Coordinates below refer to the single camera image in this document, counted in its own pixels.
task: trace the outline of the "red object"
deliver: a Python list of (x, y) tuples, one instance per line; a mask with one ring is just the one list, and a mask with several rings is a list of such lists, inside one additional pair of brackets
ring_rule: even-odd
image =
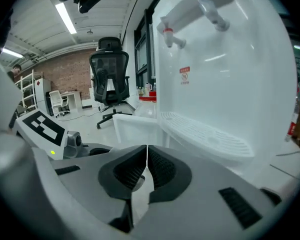
[(296, 128), (296, 124), (294, 122), (291, 122), (288, 135), (292, 136), (292, 134), (294, 134), (295, 128)]
[(145, 96), (141, 96), (139, 97), (140, 101), (144, 101), (144, 102), (157, 102), (157, 97), (145, 97)]
[(180, 74), (181, 73), (186, 73), (186, 72), (189, 72), (189, 71), (190, 71), (190, 67), (189, 66), (180, 68), (180, 70), (179, 70)]
[(173, 32), (174, 30), (173, 30), (172, 28), (170, 28), (170, 27), (167, 27), (167, 28), (165, 28), (165, 29), (163, 30), (162, 33), (167, 32), (167, 31)]

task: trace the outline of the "mesh backrest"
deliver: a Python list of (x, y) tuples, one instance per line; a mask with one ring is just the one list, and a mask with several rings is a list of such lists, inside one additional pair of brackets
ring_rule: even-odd
[(54, 90), (49, 92), (49, 95), (51, 97), (51, 103), (52, 104), (58, 104), (62, 102), (62, 97), (60, 95), (60, 92), (58, 90)]
[(122, 51), (122, 46), (119, 38), (104, 37), (98, 41), (99, 49), (106, 49), (107, 51)]
[(125, 52), (100, 53), (91, 56), (91, 67), (96, 77), (97, 93), (102, 95), (106, 79), (116, 81), (119, 93), (126, 88), (127, 55)]

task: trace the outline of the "brick wall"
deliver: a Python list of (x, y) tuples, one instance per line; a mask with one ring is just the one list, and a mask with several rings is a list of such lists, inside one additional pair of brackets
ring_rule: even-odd
[(43, 72), (43, 78), (51, 81), (52, 91), (59, 90), (60, 93), (64, 93), (77, 90), (82, 100), (88, 100), (91, 87), (89, 56), (95, 51), (81, 50), (48, 59), (26, 70), (21, 76), (29, 75), (32, 69), (35, 72)]

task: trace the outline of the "warning label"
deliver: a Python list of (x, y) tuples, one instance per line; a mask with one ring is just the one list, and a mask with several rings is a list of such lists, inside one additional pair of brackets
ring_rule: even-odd
[(188, 85), (189, 84), (189, 81), (188, 81), (189, 72), (190, 72), (190, 67), (189, 66), (180, 68), (179, 73), (181, 74), (181, 80), (182, 80), (181, 84), (182, 85)]
[(186, 72), (189, 72), (189, 71), (190, 71), (190, 67), (189, 66), (180, 68), (180, 70), (179, 70), (180, 74), (186, 73)]

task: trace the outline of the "chair armrest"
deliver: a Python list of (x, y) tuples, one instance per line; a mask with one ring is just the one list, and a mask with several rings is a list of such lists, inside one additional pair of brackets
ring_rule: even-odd
[(130, 76), (125, 77), (125, 82), (126, 82), (126, 86), (128, 87), (128, 89), (129, 89), (129, 81), (128, 81), (129, 78), (130, 78)]

